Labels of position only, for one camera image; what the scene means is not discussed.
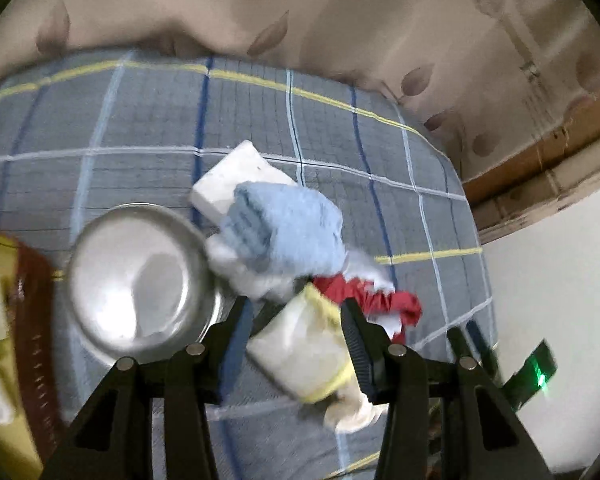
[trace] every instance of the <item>bed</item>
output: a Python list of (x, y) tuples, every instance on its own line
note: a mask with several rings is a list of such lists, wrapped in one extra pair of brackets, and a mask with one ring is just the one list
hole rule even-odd
[[(58, 269), (82, 227), (120, 203), (167, 206), (208, 232), (190, 188), (245, 139), (333, 201), (345, 243), (418, 296), (423, 316), (407, 331), (409, 346), (450, 360), (446, 329), (469, 319), (496, 342), (472, 212), (440, 147), (383, 96), (292, 70), (99, 50), (8, 77), (0, 82), (0, 232)], [(56, 290), (54, 366), (61, 417), (70, 422), (106, 369), (82, 348), (62, 301)], [(154, 413), (158, 479), (158, 401)], [(334, 434), (323, 413), (287, 397), (246, 360), (228, 402), (208, 407), (220, 478), (320, 479), (379, 450), (384, 418)]]

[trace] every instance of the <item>white wall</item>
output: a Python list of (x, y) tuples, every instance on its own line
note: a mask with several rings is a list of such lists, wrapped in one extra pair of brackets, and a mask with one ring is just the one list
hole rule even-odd
[(558, 370), (519, 413), (550, 468), (600, 452), (600, 191), (485, 246), (506, 378), (542, 338)]

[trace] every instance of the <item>white sponge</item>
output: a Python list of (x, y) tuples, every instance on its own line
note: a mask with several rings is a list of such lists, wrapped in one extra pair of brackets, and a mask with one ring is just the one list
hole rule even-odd
[(264, 160), (251, 141), (244, 140), (196, 182), (191, 190), (191, 203), (219, 226), (234, 203), (235, 187), (243, 182), (296, 184), (290, 176)]

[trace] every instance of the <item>yellow stripe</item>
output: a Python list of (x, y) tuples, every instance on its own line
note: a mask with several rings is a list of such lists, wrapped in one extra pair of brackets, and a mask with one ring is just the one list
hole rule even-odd
[(199, 74), (207, 74), (206, 66), (197, 63), (146, 63), (142, 61), (126, 60), (123, 62), (126, 68), (146, 68), (151, 70), (187, 70)]
[(448, 249), (446, 251), (427, 251), (425, 253), (404, 253), (396, 254), (393, 257), (376, 256), (376, 262), (380, 265), (404, 264), (407, 262), (421, 262), (433, 258), (450, 258), (452, 256), (467, 256), (468, 254), (479, 254), (482, 252), (482, 247), (472, 247), (469, 249)]
[[(113, 68), (119, 65), (120, 61), (117, 59), (109, 59), (106, 61), (101, 61), (98, 63), (93, 63), (89, 65), (79, 66), (77, 68), (71, 68), (68, 70), (62, 70), (50, 77), (43, 77), (39, 81), (32, 83), (24, 83), (16, 86), (12, 86), (10, 88), (4, 88), (0, 90), (0, 99), (3, 99), (8, 96), (22, 94), (24, 92), (35, 92), (39, 90), (40, 87), (51, 85), (54, 83), (59, 83), (62, 81), (68, 81), (69, 79), (74, 79), (76, 77), (80, 77), (83, 75), (95, 74), (99, 72), (104, 72), (105, 70), (112, 70)], [(216, 79), (225, 79), (227, 81), (235, 81), (239, 83), (245, 83), (255, 86), (261, 86), (263, 88), (270, 88), (272, 90), (277, 90), (280, 92), (286, 92), (286, 85), (284, 83), (278, 83), (276, 81), (271, 81), (269, 79), (263, 79), (261, 77), (241, 74), (238, 72), (231, 72), (230, 70), (218, 70), (211, 69), (207, 70), (206, 66), (197, 64), (197, 63), (148, 63), (142, 61), (132, 61), (126, 60), (122, 62), (122, 65), (127, 68), (144, 68), (150, 70), (187, 70), (190, 72), (196, 72), (199, 74), (208, 75), (210, 78)], [(443, 152), (433, 146), (425, 136), (423, 136), (418, 130), (415, 128), (411, 128), (406, 124), (400, 124), (398, 121), (394, 121), (391, 119), (387, 119), (386, 117), (379, 116), (375, 112), (371, 112), (369, 110), (365, 110), (363, 108), (354, 108), (350, 104), (345, 103), (343, 101), (338, 101), (337, 99), (332, 99), (330, 97), (326, 97), (324, 95), (317, 94), (315, 92), (309, 92), (308, 90), (304, 90), (301, 88), (292, 88), (293, 94), (303, 97), (305, 99), (309, 99), (311, 101), (316, 101), (319, 103), (323, 103), (328, 106), (333, 106), (335, 108), (340, 108), (341, 110), (347, 110), (349, 112), (356, 113), (363, 117), (368, 117), (375, 121), (378, 121), (382, 124), (388, 124), (389, 126), (394, 126), (395, 128), (404, 128), (417, 136), (421, 137), (432, 149), (438, 152), (440, 155), (446, 156)]]
[(349, 464), (344, 469), (338, 469), (337, 471), (334, 471), (333, 473), (328, 474), (322, 480), (330, 480), (331, 478), (340, 476), (343, 473), (353, 473), (354, 471), (357, 471), (358, 469), (361, 469), (364, 466), (367, 466), (367, 465), (371, 464), (372, 462), (375, 462), (376, 460), (378, 460), (378, 458), (380, 458), (380, 452), (376, 451), (375, 453), (372, 453), (369, 456), (365, 456), (364, 458), (361, 458), (357, 462), (353, 462), (353, 463)]

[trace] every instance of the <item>yellow tape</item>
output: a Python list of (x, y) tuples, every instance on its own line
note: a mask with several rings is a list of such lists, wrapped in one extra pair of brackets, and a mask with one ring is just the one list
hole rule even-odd
[[(306, 297), (307, 301), (311, 303), (320, 313), (326, 318), (328, 323), (331, 323), (336, 330), (340, 332), (340, 336), (344, 341), (344, 334), (342, 334), (342, 326), (340, 324), (340, 308), (332, 301), (325, 298), (320, 291), (315, 288), (312, 283), (309, 283), (302, 290), (302, 294)], [(344, 366), (334, 375), (334, 377), (328, 383), (320, 387), (320, 389), (311, 392), (311, 394), (302, 397), (300, 402), (305, 404), (313, 404), (319, 400), (330, 396), (343, 384), (349, 382), (354, 377), (356, 371), (353, 368), (351, 358), (347, 358), (347, 362)]]

